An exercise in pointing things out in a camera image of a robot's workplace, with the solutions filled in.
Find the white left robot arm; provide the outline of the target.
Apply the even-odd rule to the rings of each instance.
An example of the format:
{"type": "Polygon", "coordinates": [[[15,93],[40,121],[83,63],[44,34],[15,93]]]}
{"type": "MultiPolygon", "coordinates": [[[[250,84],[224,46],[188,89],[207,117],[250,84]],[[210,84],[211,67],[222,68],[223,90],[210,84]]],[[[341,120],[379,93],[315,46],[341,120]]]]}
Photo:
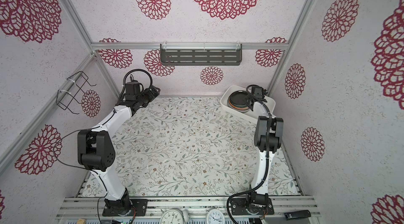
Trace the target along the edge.
{"type": "Polygon", "coordinates": [[[124,99],[118,101],[112,112],[95,128],[80,130],[77,135],[79,164],[105,187],[104,216],[128,216],[134,211],[129,192],[116,172],[116,151],[111,137],[124,122],[160,94],[161,90],[153,85],[143,91],[141,86],[137,81],[126,83],[124,99]]]}

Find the white clock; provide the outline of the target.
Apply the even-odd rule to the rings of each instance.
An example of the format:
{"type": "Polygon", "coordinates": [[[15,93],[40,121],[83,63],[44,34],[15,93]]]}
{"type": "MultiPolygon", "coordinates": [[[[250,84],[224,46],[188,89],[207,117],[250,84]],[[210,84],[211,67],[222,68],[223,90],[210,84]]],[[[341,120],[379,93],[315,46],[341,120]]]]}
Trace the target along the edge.
{"type": "Polygon", "coordinates": [[[210,209],[207,211],[206,224],[225,224],[225,216],[218,209],[210,209]]]}
{"type": "Polygon", "coordinates": [[[170,209],[165,211],[159,221],[160,224],[184,224],[185,218],[181,210],[170,209]]]}

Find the right white clock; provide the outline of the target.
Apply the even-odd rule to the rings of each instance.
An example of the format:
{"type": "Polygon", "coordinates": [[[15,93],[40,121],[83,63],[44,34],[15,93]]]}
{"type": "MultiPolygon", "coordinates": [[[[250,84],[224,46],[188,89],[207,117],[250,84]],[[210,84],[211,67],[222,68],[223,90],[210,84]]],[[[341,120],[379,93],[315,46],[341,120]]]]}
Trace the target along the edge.
{"type": "Polygon", "coordinates": [[[225,216],[218,209],[210,209],[207,211],[206,224],[225,224],[225,216]]]}

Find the white plastic bin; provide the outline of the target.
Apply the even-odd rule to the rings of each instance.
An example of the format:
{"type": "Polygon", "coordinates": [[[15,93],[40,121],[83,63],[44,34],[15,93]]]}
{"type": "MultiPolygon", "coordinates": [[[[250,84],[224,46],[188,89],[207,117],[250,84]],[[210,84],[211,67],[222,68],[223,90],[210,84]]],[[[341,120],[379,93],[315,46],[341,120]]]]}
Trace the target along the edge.
{"type": "Polygon", "coordinates": [[[244,119],[244,120],[250,121],[251,123],[256,124],[259,116],[267,115],[265,108],[258,103],[254,103],[253,110],[248,109],[248,110],[242,111],[242,110],[235,109],[235,107],[230,105],[229,97],[234,92],[239,92],[239,91],[246,91],[246,88],[233,85],[233,86],[230,86],[225,91],[225,93],[223,94],[223,96],[221,97],[221,100],[220,100],[222,109],[233,114],[236,117],[240,117],[241,119],[244,119]]]}

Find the black plastic plate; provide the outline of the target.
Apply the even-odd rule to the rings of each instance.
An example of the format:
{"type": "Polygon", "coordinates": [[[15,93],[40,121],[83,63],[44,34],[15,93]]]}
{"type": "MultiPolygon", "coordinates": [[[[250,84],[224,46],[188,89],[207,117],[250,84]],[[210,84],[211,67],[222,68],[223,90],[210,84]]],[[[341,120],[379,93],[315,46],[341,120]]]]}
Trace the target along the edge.
{"type": "Polygon", "coordinates": [[[242,90],[231,93],[227,100],[229,107],[239,111],[249,110],[247,106],[247,96],[248,93],[242,90]]]}

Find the left white clock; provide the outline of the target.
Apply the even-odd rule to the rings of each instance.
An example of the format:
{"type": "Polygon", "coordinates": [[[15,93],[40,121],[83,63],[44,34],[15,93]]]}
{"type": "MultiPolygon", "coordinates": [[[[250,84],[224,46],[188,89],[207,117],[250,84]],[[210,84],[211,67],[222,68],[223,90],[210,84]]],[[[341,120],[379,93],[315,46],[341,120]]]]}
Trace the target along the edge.
{"type": "Polygon", "coordinates": [[[181,210],[170,209],[165,211],[159,221],[160,224],[184,224],[185,218],[181,210]]]}

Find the black clip on rail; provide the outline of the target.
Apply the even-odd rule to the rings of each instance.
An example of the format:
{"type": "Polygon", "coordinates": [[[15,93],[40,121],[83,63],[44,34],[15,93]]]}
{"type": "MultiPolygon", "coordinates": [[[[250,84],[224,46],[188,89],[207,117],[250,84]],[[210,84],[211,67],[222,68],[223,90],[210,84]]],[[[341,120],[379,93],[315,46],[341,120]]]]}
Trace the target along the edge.
{"type": "Polygon", "coordinates": [[[286,220],[301,220],[311,217],[311,212],[309,210],[299,210],[284,213],[286,220]]]}

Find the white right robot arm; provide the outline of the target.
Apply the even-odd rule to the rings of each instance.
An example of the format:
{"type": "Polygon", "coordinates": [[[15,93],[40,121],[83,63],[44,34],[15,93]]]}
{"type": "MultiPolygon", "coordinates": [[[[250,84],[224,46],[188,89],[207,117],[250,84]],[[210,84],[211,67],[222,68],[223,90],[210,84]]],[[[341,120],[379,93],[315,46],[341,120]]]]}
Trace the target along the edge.
{"type": "Polygon", "coordinates": [[[263,114],[258,116],[254,134],[254,145],[258,148],[256,173],[247,191],[236,193],[227,200],[229,214],[264,215],[273,214],[268,194],[268,182],[272,161],[282,145],[283,119],[275,117],[266,105],[267,91],[258,85],[249,85],[245,90],[246,106],[263,114]]]}

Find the grey wall shelf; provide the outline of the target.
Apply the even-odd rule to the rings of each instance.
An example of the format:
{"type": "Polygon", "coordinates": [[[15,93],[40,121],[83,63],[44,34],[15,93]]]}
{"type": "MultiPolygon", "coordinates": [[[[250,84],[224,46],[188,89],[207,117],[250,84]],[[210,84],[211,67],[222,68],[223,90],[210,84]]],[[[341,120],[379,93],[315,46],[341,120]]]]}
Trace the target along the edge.
{"type": "Polygon", "coordinates": [[[242,62],[241,44],[231,45],[160,45],[164,66],[239,66],[242,62]]]}

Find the orange plastic plate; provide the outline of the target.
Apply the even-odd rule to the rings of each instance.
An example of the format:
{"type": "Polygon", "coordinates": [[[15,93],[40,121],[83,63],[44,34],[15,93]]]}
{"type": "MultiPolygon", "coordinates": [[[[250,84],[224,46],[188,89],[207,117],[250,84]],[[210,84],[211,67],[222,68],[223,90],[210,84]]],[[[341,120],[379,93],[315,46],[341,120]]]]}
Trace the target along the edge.
{"type": "Polygon", "coordinates": [[[246,113],[248,111],[250,111],[250,108],[247,106],[246,100],[233,100],[233,99],[228,99],[227,101],[228,107],[235,110],[235,111],[239,111],[241,113],[246,113]]]}

